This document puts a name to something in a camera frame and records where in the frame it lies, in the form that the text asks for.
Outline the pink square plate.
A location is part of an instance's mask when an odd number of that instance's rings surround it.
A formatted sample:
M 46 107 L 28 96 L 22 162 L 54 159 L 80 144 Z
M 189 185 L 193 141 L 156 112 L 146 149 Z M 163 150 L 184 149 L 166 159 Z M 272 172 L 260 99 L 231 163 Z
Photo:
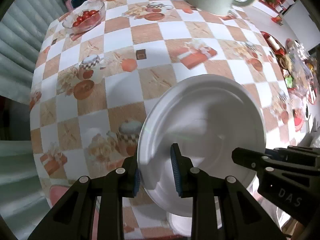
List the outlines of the pink square plate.
M 59 199 L 69 190 L 70 186 L 52 185 L 49 190 L 50 207 L 52 208 Z

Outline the white round bowl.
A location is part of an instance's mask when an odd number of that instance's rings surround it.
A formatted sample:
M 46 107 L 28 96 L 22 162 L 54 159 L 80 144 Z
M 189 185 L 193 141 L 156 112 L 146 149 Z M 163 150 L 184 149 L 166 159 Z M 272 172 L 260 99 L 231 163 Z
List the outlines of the white round bowl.
M 172 144 L 210 176 L 234 176 L 249 187 L 255 172 L 232 161 L 232 151 L 263 152 L 266 132 L 253 96 L 237 82 L 213 74 L 189 77 L 167 90 L 139 136 L 138 168 L 150 198 L 163 210 L 189 217 L 191 198 L 180 198 L 170 160 Z
M 191 237 L 191 217 L 178 216 L 167 212 L 167 221 L 176 235 Z

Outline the glass tray of sweets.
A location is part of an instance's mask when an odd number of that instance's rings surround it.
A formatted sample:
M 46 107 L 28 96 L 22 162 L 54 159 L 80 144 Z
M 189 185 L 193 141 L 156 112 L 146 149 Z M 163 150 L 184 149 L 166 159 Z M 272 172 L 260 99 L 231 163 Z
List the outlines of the glass tray of sweets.
M 311 57 L 303 44 L 288 38 L 283 46 L 267 32 L 262 36 L 273 51 L 289 93 L 296 131 L 310 118 L 308 105 L 317 102 L 317 60 Z

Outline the checkered patterned tablecloth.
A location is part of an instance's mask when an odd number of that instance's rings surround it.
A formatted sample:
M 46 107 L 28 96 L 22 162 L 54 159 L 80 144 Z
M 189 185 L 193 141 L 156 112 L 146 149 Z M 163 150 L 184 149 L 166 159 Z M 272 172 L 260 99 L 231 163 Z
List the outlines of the checkered patterned tablecloth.
M 261 110 L 267 146 L 295 144 L 291 106 L 280 109 L 280 66 L 240 7 L 225 19 L 184 0 L 102 1 L 105 19 L 81 36 L 53 21 L 36 62 L 31 143 L 49 204 L 52 185 L 120 167 L 162 94 L 191 76 L 235 80 Z

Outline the green curtain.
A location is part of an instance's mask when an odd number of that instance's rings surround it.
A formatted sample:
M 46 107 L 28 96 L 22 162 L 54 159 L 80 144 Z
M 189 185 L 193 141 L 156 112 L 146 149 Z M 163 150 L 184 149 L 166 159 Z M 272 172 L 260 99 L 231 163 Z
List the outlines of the green curtain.
M 29 100 L 62 0 L 1 0 L 1 239 L 27 239 L 49 210 L 31 149 Z

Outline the glass bowl of tomatoes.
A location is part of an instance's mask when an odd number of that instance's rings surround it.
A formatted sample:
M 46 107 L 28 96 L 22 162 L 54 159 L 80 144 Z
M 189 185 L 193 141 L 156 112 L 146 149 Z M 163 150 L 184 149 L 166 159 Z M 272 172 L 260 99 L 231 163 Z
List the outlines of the glass bowl of tomatoes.
M 62 21 L 62 26 L 68 34 L 83 34 L 99 25 L 105 19 L 105 15 L 103 1 L 87 0 Z

